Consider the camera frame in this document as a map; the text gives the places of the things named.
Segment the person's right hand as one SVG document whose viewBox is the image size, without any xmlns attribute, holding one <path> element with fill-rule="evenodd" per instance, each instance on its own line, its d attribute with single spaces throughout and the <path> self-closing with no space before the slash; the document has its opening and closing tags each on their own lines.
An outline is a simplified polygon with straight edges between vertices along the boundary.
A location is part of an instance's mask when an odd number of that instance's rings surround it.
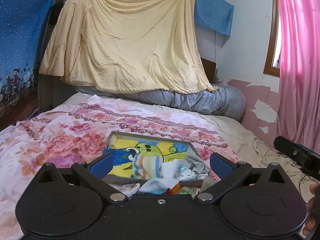
<svg viewBox="0 0 320 240">
<path fill-rule="evenodd" d="M 307 203 L 308 217 L 305 221 L 305 225 L 302 230 L 303 236 L 307 236 L 316 225 L 316 221 L 313 217 L 313 210 L 315 207 L 315 191 L 317 188 L 319 188 L 319 184 L 313 184 L 313 185 L 310 185 L 309 187 L 311 194 L 313 194 L 313 197 Z"/>
</svg>

